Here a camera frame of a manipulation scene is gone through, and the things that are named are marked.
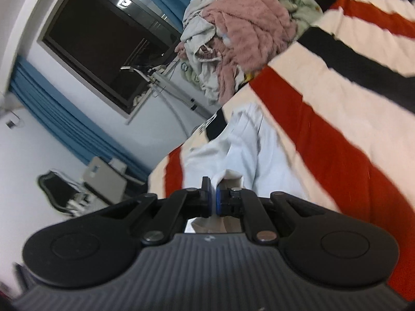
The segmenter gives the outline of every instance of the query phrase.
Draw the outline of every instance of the white cloth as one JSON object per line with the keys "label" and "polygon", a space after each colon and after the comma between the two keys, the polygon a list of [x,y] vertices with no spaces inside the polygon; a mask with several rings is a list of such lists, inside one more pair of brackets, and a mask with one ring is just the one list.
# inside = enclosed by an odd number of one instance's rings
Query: white cloth
{"label": "white cloth", "polygon": [[183,34],[180,37],[184,43],[189,64],[201,81],[201,89],[212,102],[219,99],[219,82],[215,73],[217,61],[221,57],[201,60],[195,54],[199,48],[206,45],[216,34],[216,27],[200,16],[203,8],[215,0],[192,0],[187,6],[183,17]]}
{"label": "white cloth", "polygon": [[[234,181],[233,187],[251,189],[262,197],[283,191],[306,198],[288,165],[276,131],[253,103],[234,111],[216,139],[191,150],[183,159],[183,168],[183,188],[200,188],[202,178],[208,176],[213,188],[227,179]],[[234,221],[214,216],[208,221],[197,218],[192,226],[200,232],[234,231],[229,230],[227,223]]]}

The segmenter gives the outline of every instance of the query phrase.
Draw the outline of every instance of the pile of clothes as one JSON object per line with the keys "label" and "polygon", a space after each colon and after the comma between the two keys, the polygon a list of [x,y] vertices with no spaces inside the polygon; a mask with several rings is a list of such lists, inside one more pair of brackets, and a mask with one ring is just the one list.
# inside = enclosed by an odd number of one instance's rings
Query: pile of clothes
{"label": "pile of clothes", "polygon": [[285,51],[316,13],[322,14],[314,0],[192,0],[175,50],[182,75],[223,105]]}

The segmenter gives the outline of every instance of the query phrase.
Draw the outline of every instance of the striped bedsheet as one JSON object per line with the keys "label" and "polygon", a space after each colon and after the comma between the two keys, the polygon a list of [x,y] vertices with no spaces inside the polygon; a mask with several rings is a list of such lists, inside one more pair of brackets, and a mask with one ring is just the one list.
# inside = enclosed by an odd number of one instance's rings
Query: striped bedsheet
{"label": "striped bedsheet", "polygon": [[[256,102],[310,200],[374,223],[398,241],[389,285],[415,299],[415,0],[337,0],[223,111]],[[180,189],[198,130],[150,175]]]}

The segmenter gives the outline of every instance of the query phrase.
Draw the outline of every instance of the cream stripe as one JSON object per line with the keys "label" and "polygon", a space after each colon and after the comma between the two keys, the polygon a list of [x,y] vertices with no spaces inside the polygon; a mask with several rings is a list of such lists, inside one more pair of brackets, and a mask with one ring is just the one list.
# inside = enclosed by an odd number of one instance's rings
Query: cream stripe
{"label": "cream stripe", "polygon": [[232,115],[232,110],[240,107],[241,105],[248,103],[256,103],[261,107],[264,116],[268,122],[277,130],[281,143],[287,153],[287,158],[291,164],[292,169],[297,174],[303,187],[306,189],[309,201],[316,203],[322,207],[339,211],[335,201],[330,195],[323,190],[320,184],[316,181],[314,176],[310,173],[308,168],[305,166],[301,156],[296,152],[294,143],[286,135],[284,130],[277,124],[271,113],[268,111],[266,106],[263,104],[261,99],[252,90],[249,85],[245,85],[244,88],[235,94],[224,106],[223,112],[225,116]]}
{"label": "cream stripe", "polygon": [[373,4],[385,13],[397,13],[410,21],[415,21],[415,6],[408,0],[355,0]]}
{"label": "cream stripe", "polygon": [[415,207],[412,113],[328,69],[320,57],[299,43],[269,65],[317,114],[362,150]]}
{"label": "cream stripe", "polygon": [[359,18],[330,10],[316,25],[356,53],[374,60],[404,76],[415,75],[415,41],[391,34]]}
{"label": "cream stripe", "polygon": [[149,193],[157,194],[159,199],[165,198],[165,168],[169,163],[169,156],[166,156],[161,162],[158,163],[156,168],[149,176]]}

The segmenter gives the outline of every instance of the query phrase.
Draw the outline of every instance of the window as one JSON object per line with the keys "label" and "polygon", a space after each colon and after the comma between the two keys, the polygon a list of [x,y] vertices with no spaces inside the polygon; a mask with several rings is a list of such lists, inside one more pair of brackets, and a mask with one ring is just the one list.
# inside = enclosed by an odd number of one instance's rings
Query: window
{"label": "window", "polygon": [[43,42],[130,113],[148,86],[137,73],[120,68],[168,64],[180,35],[151,0],[65,0]]}

